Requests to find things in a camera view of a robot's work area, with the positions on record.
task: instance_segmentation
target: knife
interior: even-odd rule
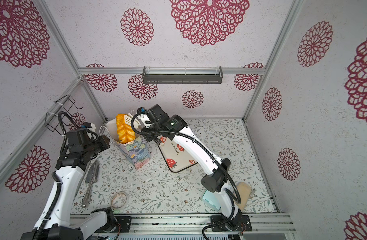
[[[85,183],[89,183],[89,187],[87,188],[87,191],[82,199],[82,206],[83,208],[86,208],[89,204],[89,201],[91,199],[90,191],[93,186],[93,183],[97,182],[99,172],[99,161],[96,160],[94,164],[90,167],[89,172],[87,173]]]

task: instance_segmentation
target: adhesive tape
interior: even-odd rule
[[[118,192],[116,194],[114,194],[114,196],[112,197],[111,201],[110,201],[110,207],[113,210],[122,210],[126,207],[126,204],[128,202],[128,196],[125,192]]]

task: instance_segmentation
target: strawberry cutting board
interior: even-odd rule
[[[197,161],[179,144],[168,137],[159,136],[158,138],[162,141],[158,147],[170,171],[180,172],[197,164]]]

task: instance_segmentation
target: metal handle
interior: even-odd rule
[[[89,186],[88,186],[88,188],[86,190],[86,193],[85,193],[85,195],[84,195],[84,197],[82,199],[82,206],[81,207],[83,207],[83,208],[86,208],[87,207],[87,205],[88,205],[88,203],[89,203],[89,201],[91,199],[90,191],[91,191],[91,188],[93,186],[94,179],[95,179],[94,176],[90,179]]]

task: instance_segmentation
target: table surface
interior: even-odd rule
[[[229,174],[235,182],[251,185],[252,193],[244,212],[276,212],[270,201],[257,161],[249,144],[241,119],[186,120],[196,136],[215,154],[231,161]],[[101,152],[99,176],[92,187],[92,199],[87,208],[81,207],[86,192],[85,177],[74,199],[71,214],[89,214],[110,206],[118,192],[128,195],[128,202],[114,213],[212,213],[201,197],[205,175],[199,164],[178,173],[171,172],[155,143],[149,143],[150,161],[136,170],[115,143]]]

